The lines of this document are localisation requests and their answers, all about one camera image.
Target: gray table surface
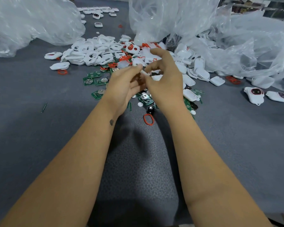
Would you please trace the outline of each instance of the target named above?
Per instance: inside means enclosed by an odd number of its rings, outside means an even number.
[[[128,3],[76,0],[76,5],[120,10],[117,17],[105,14],[101,29],[86,15],[83,37],[98,36],[97,31],[116,39],[134,37]],[[101,86],[84,87],[82,81],[96,68],[71,65],[69,74],[60,76],[49,69],[53,61],[43,58],[69,47],[36,39],[15,57],[0,58],[0,219],[98,103],[91,93]],[[242,91],[250,84],[243,82],[216,87],[197,80],[195,87],[206,94],[195,118],[261,209],[284,212],[284,103],[265,98],[259,107],[251,104]],[[137,106],[138,99],[131,101],[132,112],[116,123],[90,223],[123,225],[125,218],[165,226],[189,223],[167,121],[157,111],[155,124],[147,126],[145,108]]]

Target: hand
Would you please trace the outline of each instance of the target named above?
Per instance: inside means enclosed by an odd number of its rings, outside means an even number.
[[[155,81],[150,76],[141,74],[141,79],[146,83],[153,100],[166,116],[175,106],[184,105],[183,77],[167,50],[155,48],[151,49],[151,53],[162,59],[149,64],[145,72],[161,69],[163,76],[160,81]]]
[[[106,101],[117,117],[124,113],[129,100],[146,88],[140,79],[142,68],[142,65],[131,66],[114,71],[111,75],[101,101]]]

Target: dark gray mat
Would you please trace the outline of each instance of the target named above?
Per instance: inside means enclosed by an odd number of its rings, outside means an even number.
[[[96,20],[86,15],[83,37],[98,36],[97,31],[116,39],[134,37],[128,3],[76,0],[76,5],[120,10],[115,18],[105,14],[99,20],[102,29],[94,28]],[[84,87],[82,81],[96,68],[71,65],[69,74],[60,76],[49,69],[53,61],[43,58],[69,47],[34,40],[16,57],[0,58],[0,219],[97,104],[91,93],[101,87]],[[206,94],[195,118],[262,210],[283,212],[284,103],[266,98],[255,106],[242,92],[244,86],[250,85],[216,87],[197,81],[196,88]],[[114,219],[123,224],[124,218],[165,226],[189,223],[167,121],[157,111],[154,126],[145,125],[145,108],[137,103],[132,99],[133,111],[117,121],[90,223]]]

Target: right arm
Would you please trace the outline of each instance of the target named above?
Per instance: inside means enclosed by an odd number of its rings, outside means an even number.
[[[144,76],[146,86],[170,125],[182,190],[195,225],[271,227],[264,213],[219,157],[186,109],[182,74],[173,58],[162,49],[152,49],[151,52],[162,57],[162,60],[151,63],[145,71],[161,69],[164,75],[160,81]]]

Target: right hand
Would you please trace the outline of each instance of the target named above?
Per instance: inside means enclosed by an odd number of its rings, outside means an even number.
[[[141,74],[141,79],[145,79],[146,87],[153,100],[166,116],[169,111],[174,110],[175,106],[184,105],[183,77],[167,50],[155,48],[151,49],[151,53],[162,59],[149,64],[145,72],[161,69],[163,76],[159,81],[155,81],[150,76]]]

